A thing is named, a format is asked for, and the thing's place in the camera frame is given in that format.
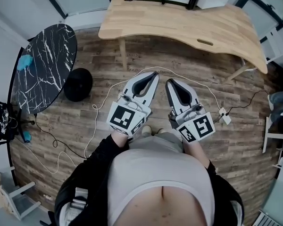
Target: round table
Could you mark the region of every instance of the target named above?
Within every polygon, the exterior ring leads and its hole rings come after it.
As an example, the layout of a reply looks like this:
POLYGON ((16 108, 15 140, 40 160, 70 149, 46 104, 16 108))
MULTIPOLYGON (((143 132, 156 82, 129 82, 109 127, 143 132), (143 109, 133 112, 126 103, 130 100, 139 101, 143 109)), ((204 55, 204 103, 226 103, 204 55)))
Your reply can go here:
POLYGON ((22 56, 33 61, 17 70, 14 81, 16 100, 22 110, 35 114, 57 98, 71 72, 77 51, 75 32, 66 24, 56 24, 40 32, 22 56))

